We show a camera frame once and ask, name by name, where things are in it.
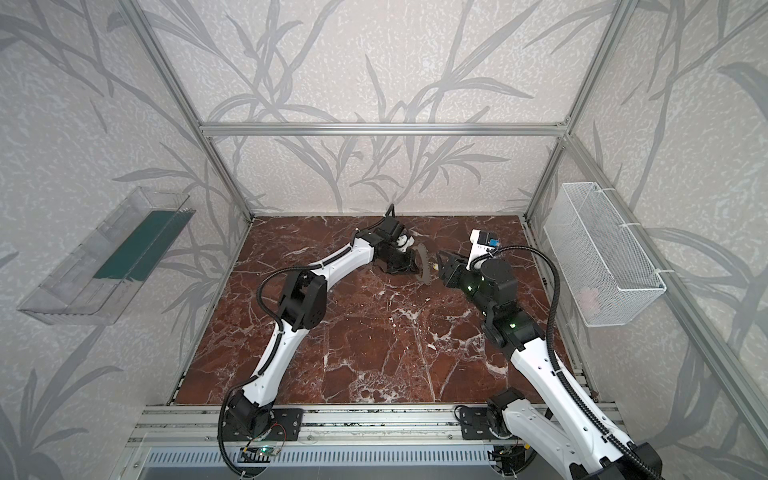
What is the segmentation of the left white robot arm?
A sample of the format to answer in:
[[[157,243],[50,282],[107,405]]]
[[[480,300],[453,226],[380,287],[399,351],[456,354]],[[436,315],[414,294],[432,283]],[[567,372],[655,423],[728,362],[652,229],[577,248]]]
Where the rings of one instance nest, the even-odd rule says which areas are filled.
[[[267,434],[280,383],[304,338],[324,319],[331,288],[376,260],[385,263],[390,275],[418,273],[413,244],[413,237],[390,206],[378,221],[356,230],[331,255],[266,276],[257,289],[257,304],[275,328],[251,376],[225,394],[217,425],[219,441],[224,440],[226,426],[247,439]]]

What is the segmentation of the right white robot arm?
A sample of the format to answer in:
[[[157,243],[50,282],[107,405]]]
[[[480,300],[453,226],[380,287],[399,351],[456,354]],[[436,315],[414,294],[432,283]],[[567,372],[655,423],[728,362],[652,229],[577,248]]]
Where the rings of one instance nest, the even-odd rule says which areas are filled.
[[[514,268],[494,251],[471,260],[439,252],[437,270],[482,314],[481,329],[535,388],[552,415],[540,414],[515,390],[492,397],[487,417],[499,438],[517,437],[565,479],[659,479],[662,461],[648,443],[622,431],[575,380],[554,348],[554,324],[545,328],[518,304]]]

